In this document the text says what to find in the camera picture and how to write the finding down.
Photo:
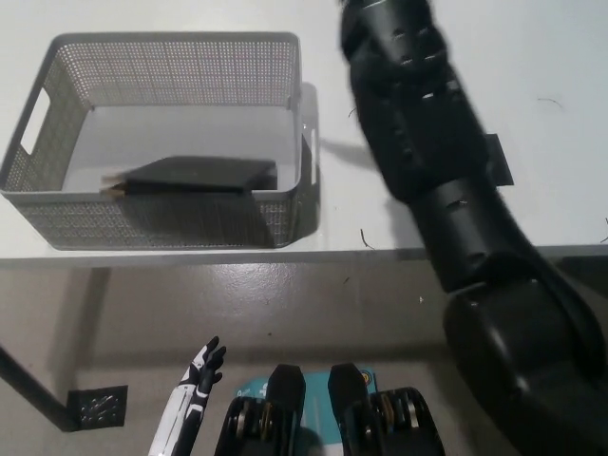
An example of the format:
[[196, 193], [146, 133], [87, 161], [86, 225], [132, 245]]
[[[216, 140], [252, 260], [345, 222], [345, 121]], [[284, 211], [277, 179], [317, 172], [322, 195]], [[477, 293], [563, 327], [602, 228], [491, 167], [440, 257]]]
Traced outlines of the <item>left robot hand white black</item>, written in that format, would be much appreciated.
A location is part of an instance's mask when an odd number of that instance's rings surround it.
[[212, 387], [222, 378], [219, 372], [226, 347], [214, 336], [192, 359], [172, 390], [162, 413], [148, 454], [190, 455], [207, 408]]

